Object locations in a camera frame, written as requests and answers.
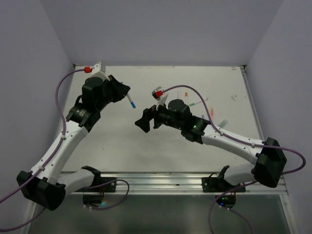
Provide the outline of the blue capped white pen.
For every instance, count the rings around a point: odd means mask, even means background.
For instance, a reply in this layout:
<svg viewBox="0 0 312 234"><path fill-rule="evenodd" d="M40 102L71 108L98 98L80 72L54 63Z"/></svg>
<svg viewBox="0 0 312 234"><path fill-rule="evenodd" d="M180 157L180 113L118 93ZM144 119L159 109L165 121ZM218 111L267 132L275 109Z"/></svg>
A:
<svg viewBox="0 0 312 234"><path fill-rule="evenodd" d="M132 99L132 97L131 97L131 95L129 93L127 94L127 98L129 100L131 106L135 109L136 105L135 105L135 103L134 103L134 101L133 101L133 99Z"/></svg>

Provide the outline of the orange capped white pen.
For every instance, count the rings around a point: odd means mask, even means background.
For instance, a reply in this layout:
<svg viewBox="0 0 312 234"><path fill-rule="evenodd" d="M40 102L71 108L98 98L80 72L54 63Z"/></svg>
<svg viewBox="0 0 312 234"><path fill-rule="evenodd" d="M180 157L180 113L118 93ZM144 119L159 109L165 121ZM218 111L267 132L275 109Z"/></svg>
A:
<svg viewBox="0 0 312 234"><path fill-rule="evenodd" d="M188 92L185 92L185 103L189 105Z"/></svg>

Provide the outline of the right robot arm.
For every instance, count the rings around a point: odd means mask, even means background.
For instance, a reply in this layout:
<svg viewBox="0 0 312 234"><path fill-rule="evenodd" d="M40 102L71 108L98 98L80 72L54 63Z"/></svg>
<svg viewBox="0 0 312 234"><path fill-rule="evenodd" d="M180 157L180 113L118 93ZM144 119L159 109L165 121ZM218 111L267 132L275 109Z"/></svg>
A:
<svg viewBox="0 0 312 234"><path fill-rule="evenodd" d="M245 164L222 168L217 177L220 190L226 192L233 186L252 181L270 188L277 187L287 159L276 139L249 139L222 128L214 128L209 120L194 116L179 99L170 101L168 105L146 108L135 125L147 133L151 120L155 129L161 125L178 129L190 142L215 146L246 160Z"/></svg>

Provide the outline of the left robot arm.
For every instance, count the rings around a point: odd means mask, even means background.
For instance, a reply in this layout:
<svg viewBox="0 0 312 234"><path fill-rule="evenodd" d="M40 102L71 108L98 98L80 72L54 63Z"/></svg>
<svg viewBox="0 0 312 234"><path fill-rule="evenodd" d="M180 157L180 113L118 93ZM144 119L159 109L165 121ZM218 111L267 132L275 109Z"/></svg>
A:
<svg viewBox="0 0 312 234"><path fill-rule="evenodd" d="M107 79L90 77L82 86L70 109L62 131L41 160L29 171L21 171L17 182L23 196L42 207L54 211L64 198L79 190L114 192L117 179L103 179L101 172L83 166L77 172L60 177L64 165L79 143L100 119L100 112L109 104L124 99L130 87L112 75Z"/></svg>

